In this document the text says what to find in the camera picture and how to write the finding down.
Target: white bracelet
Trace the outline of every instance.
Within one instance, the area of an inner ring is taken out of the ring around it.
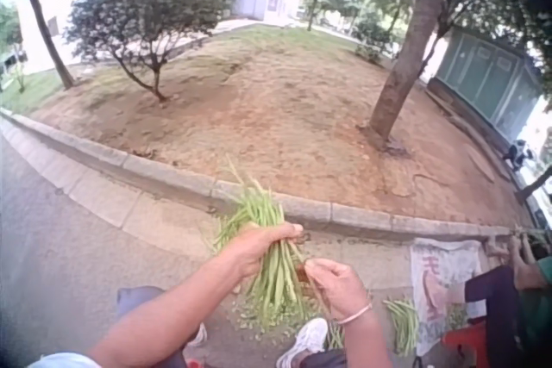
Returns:
[[[336,321],[337,325],[345,325],[346,323],[349,323],[351,321],[354,321],[359,316],[361,316],[364,312],[367,312],[368,310],[372,309],[372,304],[370,303],[368,306],[365,306],[361,310],[359,310],[356,314],[350,316],[349,318],[345,318],[342,321]]]

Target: soil patch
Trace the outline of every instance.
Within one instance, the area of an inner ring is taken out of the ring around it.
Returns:
[[[474,144],[414,88],[392,135],[410,155],[367,144],[387,70],[352,43],[303,29],[253,27],[167,65],[165,108],[116,68],[49,98],[31,116],[72,134],[230,179],[225,156],[273,190],[399,215],[530,225],[512,184],[490,182]]]

